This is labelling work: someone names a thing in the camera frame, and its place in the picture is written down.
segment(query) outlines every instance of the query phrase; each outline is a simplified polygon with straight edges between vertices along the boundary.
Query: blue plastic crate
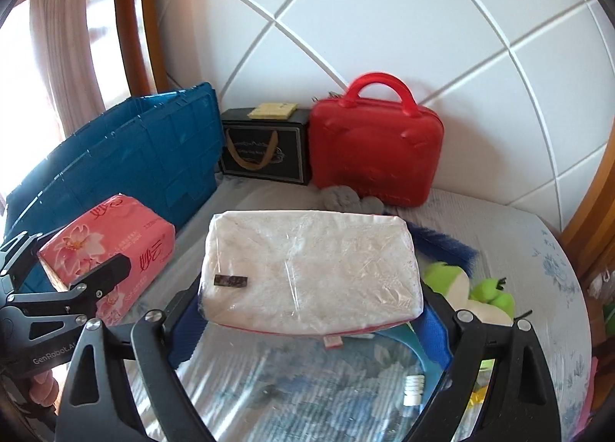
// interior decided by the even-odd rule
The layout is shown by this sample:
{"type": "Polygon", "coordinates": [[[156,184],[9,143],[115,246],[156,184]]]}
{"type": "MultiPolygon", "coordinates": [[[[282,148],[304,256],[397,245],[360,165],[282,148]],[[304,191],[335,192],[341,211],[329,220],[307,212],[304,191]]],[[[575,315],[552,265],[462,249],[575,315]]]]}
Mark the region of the blue plastic crate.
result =
{"type": "MultiPolygon", "coordinates": [[[[113,194],[135,197],[179,230],[215,191],[222,125],[209,84],[124,123],[67,166],[30,202],[8,237],[71,222],[113,194]]],[[[53,291],[42,267],[22,292],[53,291]]]]}
{"type": "Polygon", "coordinates": [[[185,90],[146,97],[131,97],[79,128],[36,165],[21,184],[7,196],[5,231],[8,232],[37,194],[88,148],[132,118],[149,111],[160,103],[168,102],[183,92],[185,90]]]}

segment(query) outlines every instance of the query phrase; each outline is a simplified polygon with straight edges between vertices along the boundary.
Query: suitcase handle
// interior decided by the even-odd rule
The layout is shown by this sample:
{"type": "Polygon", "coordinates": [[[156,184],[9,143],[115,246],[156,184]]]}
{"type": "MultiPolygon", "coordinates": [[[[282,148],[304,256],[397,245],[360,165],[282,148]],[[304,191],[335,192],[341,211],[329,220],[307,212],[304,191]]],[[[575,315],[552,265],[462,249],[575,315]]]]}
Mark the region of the suitcase handle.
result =
{"type": "Polygon", "coordinates": [[[359,92],[367,85],[374,84],[386,85],[389,88],[393,88],[395,93],[402,99],[402,111],[405,115],[410,117],[421,115],[419,106],[414,102],[414,97],[405,83],[395,76],[391,76],[384,72],[370,72],[363,76],[359,76],[351,83],[344,96],[339,99],[339,105],[342,107],[355,107],[357,105],[357,100],[360,99],[359,92]]]}
{"type": "Polygon", "coordinates": [[[263,159],[258,164],[251,163],[249,161],[246,161],[239,155],[239,153],[237,152],[237,149],[235,148],[235,144],[233,144],[233,141],[231,140],[231,135],[229,131],[226,130],[225,133],[226,133],[226,147],[229,150],[229,154],[233,157],[233,159],[239,166],[241,166],[244,169],[249,169],[250,171],[258,171],[266,167],[273,159],[273,154],[276,153],[276,148],[278,147],[278,142],[279,142],[278,132],[276,130],[273,130],[271,132],[271,138],[269,139],[269,144],[267,145],[267,150],[265,150],[263,159]]]}

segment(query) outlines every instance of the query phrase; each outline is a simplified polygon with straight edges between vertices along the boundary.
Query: pink tissue package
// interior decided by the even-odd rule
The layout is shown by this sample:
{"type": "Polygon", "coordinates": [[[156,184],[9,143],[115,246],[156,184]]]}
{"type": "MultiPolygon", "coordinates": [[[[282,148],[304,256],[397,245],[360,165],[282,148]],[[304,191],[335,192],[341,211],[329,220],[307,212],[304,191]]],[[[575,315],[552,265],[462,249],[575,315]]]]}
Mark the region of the pink tissue package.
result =
{"type": "Polygon", "coordinates": [[[96,316],[117,324],[173,255],[175,228],[136,199],[118,194],[84,213],[43,246],[38,256],[58,291],[121,253],[130,274],[98,303],[96,316]]]}

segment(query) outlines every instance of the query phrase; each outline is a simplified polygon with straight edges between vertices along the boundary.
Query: gray plush toy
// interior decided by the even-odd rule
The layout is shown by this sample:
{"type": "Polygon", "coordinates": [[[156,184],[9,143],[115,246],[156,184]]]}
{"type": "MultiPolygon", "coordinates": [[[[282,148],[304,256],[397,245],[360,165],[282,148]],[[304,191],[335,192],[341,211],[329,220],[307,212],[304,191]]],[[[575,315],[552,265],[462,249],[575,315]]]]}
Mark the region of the gray plush toy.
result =
{"type": "Polygon", "coordinates": [[[380,199],[373,196],[361,199],[354,190],[346,185],[324,188],[321,194],[327,211],[367,215],[382,215],[384,213],[384,204],[380,199]]]}

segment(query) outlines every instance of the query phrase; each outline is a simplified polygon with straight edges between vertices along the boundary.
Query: white pouch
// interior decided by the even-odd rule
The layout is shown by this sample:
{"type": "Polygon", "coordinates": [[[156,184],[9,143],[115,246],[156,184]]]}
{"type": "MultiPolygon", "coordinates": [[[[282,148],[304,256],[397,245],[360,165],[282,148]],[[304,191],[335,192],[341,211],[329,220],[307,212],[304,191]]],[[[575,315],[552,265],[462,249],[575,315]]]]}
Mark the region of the white pouch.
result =
{"type": "Polygon", "coordinates": [[[330,211],[215,215],[199,294],[212,322],[289,335],[376,331],[423,308],[405,222],[330,211]]]}

